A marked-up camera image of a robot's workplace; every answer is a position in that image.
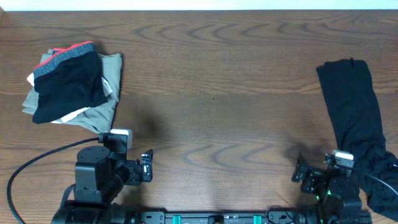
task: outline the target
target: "folded clothes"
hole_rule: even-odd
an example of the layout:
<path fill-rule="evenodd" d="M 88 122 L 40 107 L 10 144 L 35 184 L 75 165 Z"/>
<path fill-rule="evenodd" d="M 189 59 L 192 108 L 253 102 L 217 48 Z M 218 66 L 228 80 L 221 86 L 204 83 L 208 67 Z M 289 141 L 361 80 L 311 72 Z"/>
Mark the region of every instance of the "folded clothes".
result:
<path fill-rule="evenodd" d="M 34 69 L 34 89 L 39 94 L 33 122 L 51 122 L 107 99 L 102 86 L 101 61 L 92 42 L 59 50 Z"/>
<path fill-rule="evenodd" d="M 398 160 L 386 151 L 379 104 L 363 60 L 327 62 L 317 68 L 338 149 L 354 155 L 354 167 L 398 189 Z M 376 213 L 398 221 L 398 196 L 380 182 L 351 175 Z"/>
<path fill-rule="evenodd" d="M 49 50 L 48 54 L 43 54 L 42 62 L 46 61 L 53 54 L 53 50 Z M 79 125 L 91 130 L 94 133 L 108 133 L 111 130 L 114 110 L 119 101 L 119 86 L 121 77 L 122 58 L 120 54 L 101 55 L 98 54 L 102 63 L 103 70 L 103 91 L 105 92 L 108 102 L 103 103 L 95 108 L 88 108 L 76 117 L 68 120 L 65 124 Z M 34 114 L 37 109 L 37 100 L 39 94 L 32 89 L 23 106 L 23 112 Z"/>

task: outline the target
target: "black cable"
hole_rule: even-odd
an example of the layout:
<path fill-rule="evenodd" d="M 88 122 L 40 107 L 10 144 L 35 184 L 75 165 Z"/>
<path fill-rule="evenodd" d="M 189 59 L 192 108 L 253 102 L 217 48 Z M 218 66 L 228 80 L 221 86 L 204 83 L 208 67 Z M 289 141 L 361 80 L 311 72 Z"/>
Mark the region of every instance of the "black cable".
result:
<path fill-rule="evenodd" d="M 266 211 L 266 217 L 268 218 L 268 221 L 270 221 L 270 218 L 268 217 L 268 211 L 269 211 L 272 207 L 279 207 L 279 208 L 281 208 L 281 209 L 286 213 L 286 215 L 288 216 L 288 218 L 292 220 L 291 223 L 296 224 L 296 222 L 294 221 L 293 217 L 291 217 L 291 216 L 286 212 L 285 208 L 282 207 L 282 206 L 280 206 L 280 205 L 271 205 L 271 206 L 267 209 L 267 211 Z"/>
<path fill-rule="evenodd" d="M 375 177 L 375 176 L 373 176 L 373 175 L 371 175 L 371 174 L 364 173 L 364 172 L 362 172 L 361 170 L 359 170 L 359 169 L 357 169 L 357 168 L 353 168 L 353 167 L 346 167 L 346 166 L 338 165 L 338 164 L 336 164 L 336 166 L 341 167 L 341 168 L 344 168 L 344 169 L 353 170 L 353 171 L 356 171 L 356 172 L 358 172 L 358 173 L 360 173 L 360 174 L 362 174 L 362 175 L 365 175 L 366 177 L 370 177 L 370 178 L 372 178 L 372 179 L 374 179 L 374 180 L 376 180 L 376 181 L 378 181 L 378 182 L 384 184 L 384 185 L 387 186 L 388 188 L 390 188 L 390 189 L 398 196 L 398 192 L 397 192 L 394 188 L 392 188 L 389 184 L 385 183 L 385 182 L 382 181 L 381 179 L 378 179 L 377 177 Z"/>
<path fill-rule="evenodd" d="M 77 145 L 80 145 L 80 144 L 83 144 L 83 143 L 86 143 L 86 142 L 90 142 L 90 141 L 95 141 L 95 140 L 98 140 L 98 138 L 90 138 L 90 139 L 78 141 L 78 142 L 75 142 L 75 143 L 73 143 L 73 144 L 69 144 L 69 145 L 67 145 L 67 146 L 62 146 L 62 147 L 60 147 L 60 148 L 58 148 L 58 149 L 54 149 L 54 150 L 51 150 L 51 151 L 46 152 L 46 153 L 44 153 L 44 154 L 41 154 L 41 155 L 37 156 L 36 158 L 30 160 L 29 162 L 25 163 L 24 165 L 22 165 L 20 168 L 18 168 L 18 170 L 16 170 L 16 171 L 12 174 L 12 176 L 11 176 L 10 179 L 8 180 L 8 185 L 7 185 L 7 201 L 8 201 L 8 205 L 9 205 L 9 207 L 10 207 L 10 210 L 11 210 L 12 214 L 15 216 L 15 218 L 17 219 L 17 221 L 18 221 L 19 223 L 21 223 L 21 224 L 26 224 L 26 222 L 24 222 L 23 219 L 21 218 L 21 216 L 18 214 L 18 212 L 17 212 L 17 210 L 16 210 L 16 208 L 15 208 L 15 206 L 14 206 L 14 203 L 12 202 L 11 187 L 12 187 L 12 182 L 14 181 L 14 179 L 16 178 L 16 176 L 17 176 L 23 169 L 25 169 L 27 166 L 31 165 L 31 164 L 34 163 L 35 161 L 37 161 L 37 160 L 39 160 L 39 159 L 41 159 L 41 158 L 43 158 L 43 157 L 45 157 L 45 156 L 48 156 L 48 155 L 53 154 L 53 153 L 55 153 L 55 152 L 62 151 L 62 150 L 64 150 L 64 149 L 68 149 L 68 148 L 73 147 L 73 146 L 77 146 Z"/>

